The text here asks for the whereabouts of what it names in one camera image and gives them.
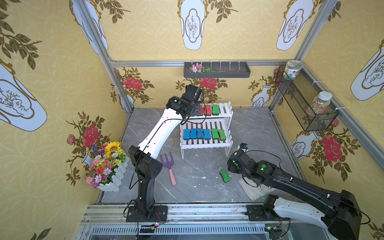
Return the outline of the green eraser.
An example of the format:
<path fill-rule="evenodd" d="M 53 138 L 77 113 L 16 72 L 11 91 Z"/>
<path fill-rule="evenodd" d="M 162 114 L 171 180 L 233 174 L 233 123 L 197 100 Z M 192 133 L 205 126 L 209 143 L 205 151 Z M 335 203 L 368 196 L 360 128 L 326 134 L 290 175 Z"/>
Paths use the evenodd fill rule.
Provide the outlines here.
<path fill-rule="evenodd" d="M 227 170 L 220 170 L 220 176 L 222 177 L 224 183 L 227 183 L 231 180 L 231 177 L 229 176 Z"/>
<path fill-rule="evenodd" d="M 211 129 L 212 139 L 217 140 L 220 138 L 218 129 Z"/>
<path fill-rule="evenodd" d="M 226 132 L 225 130 L 218 130 L 219 138 L 221 141 L 225 142 L 227 140 Z"/>
<path fill-rule="evenodd" d="M 218 116 L 220 114 L 220 106 L 219 105 L 212 105 L 212 115 Z"/>

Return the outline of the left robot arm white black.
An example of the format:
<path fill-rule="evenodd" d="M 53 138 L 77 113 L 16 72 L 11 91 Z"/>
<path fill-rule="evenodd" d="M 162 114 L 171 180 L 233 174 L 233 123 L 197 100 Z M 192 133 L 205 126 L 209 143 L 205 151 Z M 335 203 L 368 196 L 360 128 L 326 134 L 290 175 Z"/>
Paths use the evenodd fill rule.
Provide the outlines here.
<path fill-rule="evenodd" d="M 136 147 L 128 150 L 138 180 L 138 196 L 128 205 L 127 222 L 149 222 L 155 213 L 165 211 L 155 206 L 155 179 L 161 172 L 163 164 L 157 161 L 164 143 L 178 125 L 185 124 L 195 111 L 195 104 L 201 98 L 202 89 L 188 85 L 181 97 L 174 96 L 168 100 L 166 108 L 149 135 Z"/>

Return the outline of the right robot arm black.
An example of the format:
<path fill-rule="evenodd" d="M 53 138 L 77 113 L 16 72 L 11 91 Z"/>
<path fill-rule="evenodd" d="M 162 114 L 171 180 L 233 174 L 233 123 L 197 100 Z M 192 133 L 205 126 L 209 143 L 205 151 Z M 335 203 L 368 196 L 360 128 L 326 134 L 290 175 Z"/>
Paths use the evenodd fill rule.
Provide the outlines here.
<path fill-rule="evenodd" d="M 360 235 L 362 212 L 356 197 L 343 190 L 327 190 L 284 171 L 281 167 L 261 160 L 256 162 L 240 149 L 228 162 L 228 171 L 240 174 L 256 183 L 282 190 L 309 204 L 320 213 L 319 226 L 327 229 L 338 240 L 357 240 Z"/>

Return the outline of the white two-tier slatted shelf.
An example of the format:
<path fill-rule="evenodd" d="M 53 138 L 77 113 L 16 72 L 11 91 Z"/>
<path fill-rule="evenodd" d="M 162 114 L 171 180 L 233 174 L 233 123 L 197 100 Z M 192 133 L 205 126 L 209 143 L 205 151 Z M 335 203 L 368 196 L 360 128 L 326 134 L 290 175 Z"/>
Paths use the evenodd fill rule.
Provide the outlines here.
<path fill-rule="evenodd" d="M 231 102 L 194 104 L 194 112 L 181 129 L 181 156 L 186 150 L 223 148 L 226 156 L 233 145 L 230 125 L 233 118 Z"/>

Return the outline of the blue eraser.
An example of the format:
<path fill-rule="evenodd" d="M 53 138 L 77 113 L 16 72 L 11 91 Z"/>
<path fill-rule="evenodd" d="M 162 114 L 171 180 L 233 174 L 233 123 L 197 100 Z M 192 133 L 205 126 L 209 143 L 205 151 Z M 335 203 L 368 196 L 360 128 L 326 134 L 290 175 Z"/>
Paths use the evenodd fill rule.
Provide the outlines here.
<path fill-rule="evenodd" d="M 191 139 L 191 130 L 184 129 L 184 131 L 183 131 L 183 139 L 184 140 L 190 140 Z"/>
<path fill-rule="evenodd" d="M 204 138 L 204 130 L 203 129 L 197 129 L 197 138 L 198 139 Z"/>
<path fill-rule="evenodd" d="M 196 138 L 197 138 L 197 129 L 191 129 L 190 139 L 196 139 Z"/>
<path fill-rule="evenodd" d="M 205 140 L 210 140 L 212 137 L 211 137 L 211 130 L 209 129 L 204 129 L 204 139 Z"/>

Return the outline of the grey work glove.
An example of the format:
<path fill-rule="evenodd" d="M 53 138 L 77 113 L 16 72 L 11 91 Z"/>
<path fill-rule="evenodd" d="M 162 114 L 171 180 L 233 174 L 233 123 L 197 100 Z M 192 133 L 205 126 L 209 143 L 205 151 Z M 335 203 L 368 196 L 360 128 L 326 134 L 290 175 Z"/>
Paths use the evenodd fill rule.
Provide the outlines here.
<path fill-rule="evenodd" d="M 253 202 L 263 202 L 267 196 L 275 190 L 275 188 L 267 187 L 265 185 L 260 185 L 258 187 L 253 186 L 246 183 L 243 179 L 240 179 L 239 183 Z"/>

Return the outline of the small pink flower sprig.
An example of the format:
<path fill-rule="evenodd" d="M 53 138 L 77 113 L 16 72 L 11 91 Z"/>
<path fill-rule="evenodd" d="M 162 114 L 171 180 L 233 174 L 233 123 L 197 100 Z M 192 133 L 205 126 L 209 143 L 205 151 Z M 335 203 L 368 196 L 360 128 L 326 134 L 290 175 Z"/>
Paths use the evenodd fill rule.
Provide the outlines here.
<path fill-rule="evenodd" d="M 213 73 L 212 68 L 205 68 L 202 64 L 196 63 L 192 64 L 190 67 L 192 73 Z"/>

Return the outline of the clear jar white lid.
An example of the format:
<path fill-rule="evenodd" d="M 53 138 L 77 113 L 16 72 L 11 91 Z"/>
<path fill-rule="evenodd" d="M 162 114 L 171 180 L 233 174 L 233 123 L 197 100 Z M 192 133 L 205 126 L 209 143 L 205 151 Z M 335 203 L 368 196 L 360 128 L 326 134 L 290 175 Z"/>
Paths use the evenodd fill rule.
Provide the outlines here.
<path fill-rule="evenodd" d="M 333 95 L 329 92 L 320 92 L 307 108 L 307 114 L 312 117 L 323 114 L 331 103 L 332 97 Z"/>

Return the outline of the flower arrangement white fence planter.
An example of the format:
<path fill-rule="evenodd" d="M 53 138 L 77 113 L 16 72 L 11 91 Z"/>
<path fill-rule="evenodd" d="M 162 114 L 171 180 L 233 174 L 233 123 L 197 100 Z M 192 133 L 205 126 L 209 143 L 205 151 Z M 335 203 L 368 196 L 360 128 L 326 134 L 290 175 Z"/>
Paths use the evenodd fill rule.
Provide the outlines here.
<path fill-rule="evenodd" d="M 103 192 L 118 192 L 122 184 L 129 157 L 121 142 L 106 142 L 101 147 L 91 144 L 94 155 L 89 153 L 83 159 L 87 164 L 86 183 Z"/>

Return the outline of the jar with green label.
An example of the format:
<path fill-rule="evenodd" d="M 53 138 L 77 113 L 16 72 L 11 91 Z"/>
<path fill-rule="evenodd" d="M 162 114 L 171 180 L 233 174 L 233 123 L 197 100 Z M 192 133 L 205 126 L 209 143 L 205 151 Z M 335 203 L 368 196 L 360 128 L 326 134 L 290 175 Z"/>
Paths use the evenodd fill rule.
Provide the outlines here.
<path fill-rule="evenodd" d="M 285 70 L 283 71 L 283 78 L 285 80 L 293 81 L 297 74 L 303 67 L 303 63 L 299 60 L 290 60 L 286 63 Z"/>

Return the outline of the dark grey wall tray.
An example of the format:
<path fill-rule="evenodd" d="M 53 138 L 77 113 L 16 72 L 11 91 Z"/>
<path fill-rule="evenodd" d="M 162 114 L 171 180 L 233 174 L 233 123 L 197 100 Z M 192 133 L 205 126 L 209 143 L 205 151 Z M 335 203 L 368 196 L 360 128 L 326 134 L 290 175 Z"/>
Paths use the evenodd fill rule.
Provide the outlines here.
<path fill-rule="evenodd" d="M 192 73 L 190 67 L 192 64 L 202 64 L 205 68 L 212 68 L 213 73 Z M 244 61 L 189 61 L 184 62 L 184 77 L 192 79 L 227 79 L 227 78 L 249 78 L 251 69 Z"/>

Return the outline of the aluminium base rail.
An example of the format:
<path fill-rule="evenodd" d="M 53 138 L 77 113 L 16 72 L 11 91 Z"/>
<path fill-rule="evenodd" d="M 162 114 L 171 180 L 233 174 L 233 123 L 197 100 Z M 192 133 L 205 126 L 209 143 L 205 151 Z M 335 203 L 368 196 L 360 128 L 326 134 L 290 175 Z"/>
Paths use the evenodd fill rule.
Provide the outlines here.
<path fill-rule="evenodd" d="M 304 203 L 281 200 L 271 207 L 250 203 L 192 203 L 192 204 L 156 204 L 151 221 L 163 223 L 182 222 L 239 222 L 239 221 L 280 221 L 293 219 L 324 227 L 324 214 Z M 139 214 L 133 205 L 90 205 L 81 224 L 123 224 L 145 222 L 147 217 Z"/>

